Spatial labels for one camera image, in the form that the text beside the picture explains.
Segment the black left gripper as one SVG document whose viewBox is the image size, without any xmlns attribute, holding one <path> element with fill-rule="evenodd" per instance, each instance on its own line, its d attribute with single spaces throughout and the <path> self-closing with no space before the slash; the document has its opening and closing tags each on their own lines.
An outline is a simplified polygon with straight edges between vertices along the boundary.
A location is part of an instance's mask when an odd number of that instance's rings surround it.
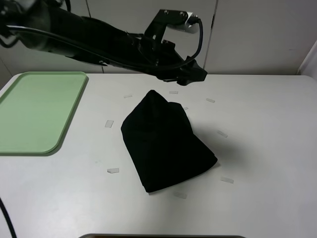
<svg viewBox="0 0 317 238">
<path fill-rule="evenodd" d="M 144 67 L 140 71 L 165 82 L 176 82 L 181 86 L 187 86 L 194 82 L 203 82 L 207 72 L 201 68 L 196 56 L 200 53 L 203 44 L 203 36 L 199 36 L 198 48 L 192 56 L 183 59 L 175 50 L 175 44 L 163 40 L 160 44 L 160 52 L 153 67 Z"/>
</svg>

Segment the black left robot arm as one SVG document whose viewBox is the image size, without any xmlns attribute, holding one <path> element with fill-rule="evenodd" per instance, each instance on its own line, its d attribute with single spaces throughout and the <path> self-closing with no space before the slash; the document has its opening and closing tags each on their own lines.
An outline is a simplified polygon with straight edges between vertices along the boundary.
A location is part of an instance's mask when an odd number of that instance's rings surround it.
<svg viewBox="0 0 317 238">
<path fill-rule="evenodd" d="M 100 66 L 112 65 L 186 86 L 202 82 L 207 72 L 196 56 L 183 59 L 173 42 L 163 39 L 166 28 L 189 31 L 202 26 L 187 11 L 161 9 L 144 33 L 129 33 L 103 21 L 78 16 L 68 0 L 3 0 L 0 3 L 0 35 L 14 37 L 4 48 L 18 42 L 37 51 Z"/>
</svg>

